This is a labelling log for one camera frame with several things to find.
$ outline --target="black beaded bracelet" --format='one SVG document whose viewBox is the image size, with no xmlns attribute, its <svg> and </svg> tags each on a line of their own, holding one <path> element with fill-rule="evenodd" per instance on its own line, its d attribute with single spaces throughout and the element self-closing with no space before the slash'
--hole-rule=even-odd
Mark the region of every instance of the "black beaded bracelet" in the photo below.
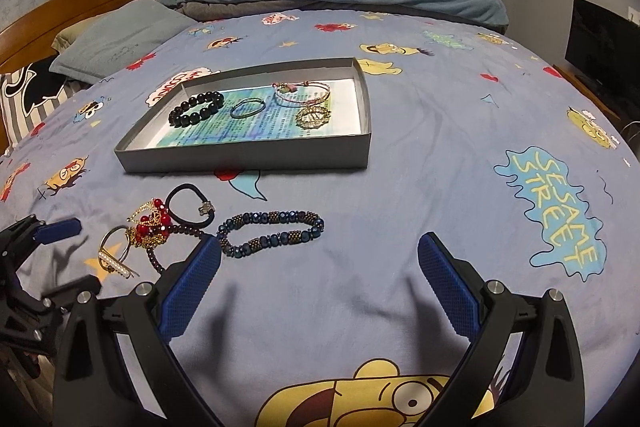
<svg viewBox="0 0 640 427">
<path fill-rule="evenodd" d="M 209 214 L 209 217 L 207 217 L 207 219 L 199 223 L 194 223 L 193 221 L 182 219 L 171 210 L 171 207 L 169 206 L 171 204 L 171 200 L 181 190 L 191 190 L 191 192 L 195 192 L 196 196 L 199 197 L 202 201 L 202 206 L 198 209 L 198 211 L 200 212 L 201 216 L 206 216 L 207 214 Z M 206 229 L 211 223 L 213 223 L 213 220 L 216 217 L 216 210 L 211 202 L 207 200 L 207 197 L 200 191 L 199 188 L 190 183 L 183 183 L 182 185 L 178 185 L 174 188 L 174 190 L 169 192 L 169 195 L 164 200 L 164 206 L 166 207 L 167 214 L 169 214 L 176 223 L 180 223 L 182 226 L 190 227 L 192 229 Z"/>
<path fill-rule="evenodd" d="M 187 114 L 190 108 L 202 105 L 203 103 L 209 103 L 209 105 L 199 111 Z M 200 93 L 198 96 L 192 96 L 188 101 L 185 100 L 169 113 L 169 125 L 174 127 L 196 125 L 218 113 L 223 105 L 225 105 L 225 97 L 221 92 L 207 91 Z"/>
<path fill-rule="evenodd" d="M 232 230 L 240 230 L 244 225 L 262 224 L 276 225 L 276 223 L 305 223 L 310 225 L 308 230 L 291 230 L 290 232 L 273 233 L 269 236 L 254 237 L 241 247 L 235 247 L 227 239 Z M 314 212 L 304 210 L 290 212 L 254 212 L 249 214 L 238 214 L 227 219 L 218 227 L 216 237 L 220 241 L 222 251 L 227 257 L 247 257 L 264 248 L 280 247 L 281 245 L 296 245 L 298 243 L 308 243 L 320 237 L 324 232 L 324 221 Z"/>
<path fill-rule="evenodd" d="M 191 227 L 184 227 L 182 225 L 170 225 L 170 226 L 166 227 L 166 230 L 167 230 L 168 233 L 183 233 L 185 235 L 193 235 L 194 237 L 197 237 L 198 239 L 202 239 L 206 235 L 209 235 L 206 232 L 203 232 L 202 230 L 194 229 L 194 228 L 191 228 Z M 146 256 L 149 258 L 149 262 L 151 263 L 151 266 L 153 266 L 154 269 L 160 275 L 162 275 L 162 273 L 164 272 L 164 267 L 158 262 L 158 258 L 156 257 L 156 253 L 154 252 L 154 248 L 147 248 L 146 249 Z"/>
</svg>

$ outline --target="blue bedspread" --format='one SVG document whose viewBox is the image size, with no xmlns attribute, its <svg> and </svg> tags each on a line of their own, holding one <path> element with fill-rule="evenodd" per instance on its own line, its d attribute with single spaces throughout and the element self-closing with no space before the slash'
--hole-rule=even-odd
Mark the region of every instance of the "blue bedspread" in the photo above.
<svg viewBox="0 0 640 427">
<path fill-rule="evenodd" d="M 466 349 L 417 264 L 418 239 L 434 231 L 485 279 L 535 296 L 562 291 L 592 417 L 640 347 L 640 167 L 612 125 L 530 51 L 478 27 L 349 10 L 286 15 L 273 25 L 263 16 L 195 25 L 63 103 L 2 160 L 0 226 L 31 213 L 48 222 L 77 216 L 84 226 L 79 237 L 38 248 L 21 270 L 24 288 L 37 296 L 93 273 L 103 296 L 114 296 L 156 280 L 143 250 L 127 259 L 139 278 L 108 275 L 98 245 L 182 182 L 214 203 L 210 232 L 243 212 L 316 212 L 326 224 L 320 239 L 224 258 L 170 345 L 228 427 L 284 427 L 294 410 L 321 413 L 318 425 L 342 415 L 363 425 L 358 410 L 369 409 L 406 425 Z M 209 71 L 345 56 L 360 60 L 369 87 L 364 171 L 138 176 L 113 153 L 172 78 L 175 86 Z M 174 203 L 198 217 L 190 196 Z M 247 226 L 230 240 L 288 228 Z M 193 247 L 191 237 L 171 237 L 156 253 L 167 266 Z M 130 359 L 130 346 L 123 350 Z"/>
</svg>

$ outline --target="cartoon print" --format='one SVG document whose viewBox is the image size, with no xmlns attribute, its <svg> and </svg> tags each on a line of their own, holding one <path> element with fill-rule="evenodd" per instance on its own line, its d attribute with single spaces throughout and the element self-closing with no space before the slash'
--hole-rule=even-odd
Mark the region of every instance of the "cartoon print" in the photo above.
<svg viewBox="0 0 640 427">
<path fill-rule="evenodd" d="M 444 389 L 449 377 L 400 375 L 391 360 L 362 364 L 353 378 L 285 387 L 271 395 L 255 427 L 400 427 L 414 425 Z M 474 416 L 494 408 L 490 391 Z"/>
<path fill-rule="evenodd" d="M 546 67 L 542 71 L 548 74 L 552 74 L 553 76 L 556 76 L 558 78 L 563 78 L 563 76 L 560 73 L 558 73 L 554 68 Z"/>
<path fill-rule="evenodd" d="M 316 24 L 316 28 L 322 32 L 345 32 L 348 30 L 353 30 L 357 26 L 355 24 L 347 24 L 343 22 L 341 24 Z"/>
<path fill-rule="evenodd" d="M 215 31 L 216 27 L 213 24 L 209 24 L 206 26 L 203 26 L 202 28 L 194 28 L 193 30 L 189 30 L 189 35 L 197 35 L 199 33 L 202 34 L 210 34 L 211 32 Z"/>
<path fill-rule="evenodd" d="M 36 127 L 29 133 L 29 136 L 37 136 L 40 130 L 45 126 L 44 122 L 40 122 Z"/>
<path fill-rule="evenodd" d="M 478 33 L 478 37 L 484 39 L 487 42 L 491 42 L 491 44 L 511 44 L 510 42 L 504 40 L 500 35 L 495 35 L 493 33 Z"/>
<path fill-rule="evenodd" d="M 381 17 L 381 15 L 388 15 L 388 13 L 366 12 L 365 14 L 361 15 L 361 17 L 369 19 L 370 21 L 383 21 L 384 19 Z"/>
<path fill-rule="evenodd" d="M 492 74 L 482 73 L 480 76 L 492 82 L 500 82 L 500 79 L 497 76 L 493 76 Z"/>
<path fill-rule="evenodd" d="M 500 109 L 500 106 L 497 103 L 495 103 L 494 97 L 492 97 L 490 94 L 488 94 L 484 98 L 481 98 L 480 100 L 482 100 L 483 102 L 486 102 L 486 103 L 493 103 L 495 105 L 495 107 Z"/>
<path fill-rule="evenodd" d="M 598 175 L 598 178 L 600 178 L 602 180 L 602 183 L 604 183 L 604 187 L 602 188 L 602 190 L 604 190 L 604 193 L 611 198 L 611 204 L 613 204 L 613 196 L 611 195 L 611 193 L 607 190 L 607 182 L 604 181 L 604 178 L 602 176 L 600 176 L 600 171 L 596 170 L 596 174 Z"/>
<path fill-rule="evenodd" d="M 142 67 L 142 64 L 144 64 L 146 61 L 154 58 L 156 56 L 155 53 L 149 53 L 148 55 L 145 55 L 142 58 L 139 58 L 138 60 L 136 60 L 133 64 L 130 64 L 129 66 L 127 66 L 127 70 L 129 71 L 133 71 L 133 70 L 137 70 L 138 68 Z"/>
<path fill-rule="evenodd" d="M 158 89 L 151 93 L 148 99 L 146 99 L 146 105 L 148 105 L 149 107 L 154 107 L 156 103 L 162 100 L 162 97 L 164 97 L 164 95 L 174 89 L 174 87 L 181 82 L 186 82 L 187 80 L 193 80 L 194 78 L 198 78 L 200 76 L 207 76 L 208 74 L 216 73 L 220 73 L 220 70 L 211 71 L 209 68 L 198 68 L 191 71 L 182 71 L 181 73 L 172 76 L 168 81 L 162 84 L 162 86 L 158 87 Z"/>
<path fill-rule="evenodd" d="M 379 55 L 388 55 L 389 53 L 398 53 L 401 55 L 415 55 L 417 53 L 421 53 L 428 57 L 433 57 L 434 55 L 433 52 L 430 52 L 429 50 L 422 50 L 420 48 L 401 48 L 395 44 L 389 44 L 388 42 L 385 42 L 384 44 L 361 44 L 360 49 L 367 53 L 377 53 Z"/>
<path fill-rule="evenodd" d="M 516 198 L 533 204 L 524 215 L 542 225 L 542 239 L 551 246 L 551 250 L 531 257 L 531 266 L 562 263 L 569 277 L 579 273 L 583 282 L 592 273 L 602 273 L 607 247 L 595 236 L 603 222 L 586 217 L 589 203 L 578 197 L 584 187 L 569 184 L 567 165 L 539 147 L 506 154 L 508 164 L 497 165 L 494 171 L 500 176 L 516 176 L 507 185 L 519 187 Z"/>
<path fill-rule="evenodd" d="M 435 42 L 436 44 L 440 44 L 446 46 L 447 48 L 453 48 L 455 50 L 472 50 L 471 46 L 467 46 L 463 44 L 462 41 L 459 41 L 453 35 L 440 35 L 438 33 L 433 33 L 430 31 L 423 31 L 422 34 L 427 37 L 430 41 Z"/>
<path fill-rule="evenodd" d="M 0 201 L 6 201 L 6 198 L 9 197 L 9 193 L 11 192 L 11 187 L 14 186 L 15 177 L 22 172 L 25 172 L 31 166 L 30 163 L 23 163 L 4 182 L 4 187 L 2 188 L 2 193 L 0 194 Z"/>
<path fill-rule="evenodd" d="M 400 68 L 394 68 L 393 62 L 376 62 L 375 60 L 366 60 L 359 58 L 358 63 L 362 71 L 369 74 L 400 74 Z"/>
<path fill-rule="evenodd" d="M 84 172 L 84 162 L 89 156 L 84 158 L 75 158 L 69 165 L 60 169 L 52 177 L 44 182 L 47 187 L 53 190 L 54 194 L 57 194 L 60 188 L 73 187 L 76 179 L 78 179 Z"/>
<path fill-rule="evenodd" d="M 295 15 L 284 15 L 284 13 L 274 13 L 273 15 L 268 15 L 264 19 L 262 19 L 262 24 L 271 26 L 274 24 L 279 24 L 282 21 L 297 21 L 300 17 L 296 17 Z"/>
<path fill-rule="evenodd" d="M 235 190 L 252 200 L 267 200 L 258 188 L 260 171 L 215 171 L 214 175 L 221 182 L 229 182 Z"/>
<path fill-rule="evenodd" d="M 616 149 L 618 147 L 606 131 L 595 123 L 594 120 L 590 120 L 585 115 L 577 112 L 571 107 L 566 112 L 566 115 L 569 117 L 569 120 L 582 129 L 586 135 L 598 145 L 602 145 L 605 149 Z"/>
<path fill-rule="evenodd" d="M 227 48 L 229 44 L 233 44 L 234 42 L 241 41 L 242 37 L 225 37 L 224 39 L 218 39 L 217 41 L 210 42 L 207 46 L 208 50 L 213 50 L 215 48 Z"/>
<path fill-rule="evenodd" d="M 74 117 L 74 123 L 81 122 L 82 120 L 89 120 L 96 111 L 102 109 L 102 107 L 104 106 L 104 102 L 106 102 L 107 100 L 111 99 L 105 96 L 101 96 L 100 98 L 96 98 L 95 100 L 92 100 L 91 102 L 83 105 L 80 109 L 78 109 L 78 112 Z"/>
</svg>

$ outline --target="metal screw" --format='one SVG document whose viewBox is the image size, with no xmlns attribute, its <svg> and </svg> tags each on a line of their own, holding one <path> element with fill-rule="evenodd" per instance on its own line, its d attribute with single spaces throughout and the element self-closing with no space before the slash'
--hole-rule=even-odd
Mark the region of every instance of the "metal screw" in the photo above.
<svg viewBox="0 0 640 427">
<path fill-rule="evenodd" d="M 85 304 L 91 300 L 91 292 L 83 291 L 78 295 L 78 302 L 81 304 Z"/>
<path fill-rule="evenodd" d="M 154 287 L 151 286 L 150 282 L 141 282 L 138 286 L 136 286 L 136 293 L 144 297 L 145 295 L 149 295 L 153 288 Z"/>
<path fill-rule="evenodd" d="M 502 292 L 504 292 L 504 284 L 502 284 L 500 281 L 489 281 L 486 284 L 486 287 L 494 295 L 500 295 Z"/>
<path fill-rule="evenodd" d="M 551 297 L 554 301 L 559 302 L 564 298 L 564 295 L 562 295 L 562 292 L 560 290 L 551 288 L 549 290 L 549 297 Z"/>
</svg>

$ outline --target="wooden headboard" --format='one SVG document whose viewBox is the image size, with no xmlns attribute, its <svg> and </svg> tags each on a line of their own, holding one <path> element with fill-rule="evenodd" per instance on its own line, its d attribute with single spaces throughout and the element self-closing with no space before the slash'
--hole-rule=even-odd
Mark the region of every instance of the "wooden headboard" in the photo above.
<svg viewBox="0 0 640 427">
<path fill-rule="evenodd" d="M 0 73 L 13 73 L 55 54 L 51 43 L 64 28 L 133 0 L 50 0 L 0 32 Z M 0 121 L 0 153 L 8 146 Z"/>
</svg>

